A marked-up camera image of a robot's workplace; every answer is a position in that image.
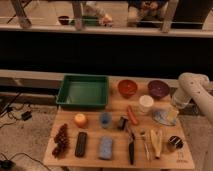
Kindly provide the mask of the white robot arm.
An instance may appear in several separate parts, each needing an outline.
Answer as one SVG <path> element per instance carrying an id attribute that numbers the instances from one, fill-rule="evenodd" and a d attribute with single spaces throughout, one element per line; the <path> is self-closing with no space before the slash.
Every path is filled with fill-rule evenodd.
<path id="1" fill-rule="evenodd" d="M 209 78 L 204 74 L 185 72 L 179 76 L 178 83 L 179 87 L 172 95 L 171 104 L 178 109 L 184 109 L 193 99 L 213 126 L 213 96 L 207 91 Z M 213 135 L 209 141 L 202 171 L 213 171 Z"/>

